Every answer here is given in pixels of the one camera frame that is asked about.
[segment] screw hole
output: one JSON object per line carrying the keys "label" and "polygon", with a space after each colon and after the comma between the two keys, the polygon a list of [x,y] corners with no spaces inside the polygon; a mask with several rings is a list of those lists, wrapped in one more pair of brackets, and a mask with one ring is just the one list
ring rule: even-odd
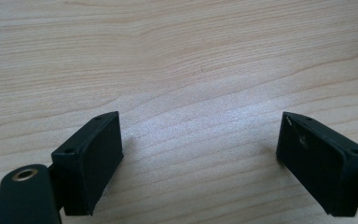
{"label": "screw hole", "polygon": [[13,180],[14,181],[24,181],[24,180],[27,180],[27,179],[33,177],[36,174],[37,174],[36,169],[22,170],[13,176]]}
{"label": "screw hole", "polygon": [[358,149],[352,149],[351,152],[353,152],[354,154],[358,154]]}
{"label": "screw hole", "polygon": [[74,153],[75,152],[75,149],[70,147],[70,148],[67,148],[65,151],[64,151],[66,154],[71,154],[71,153]]}

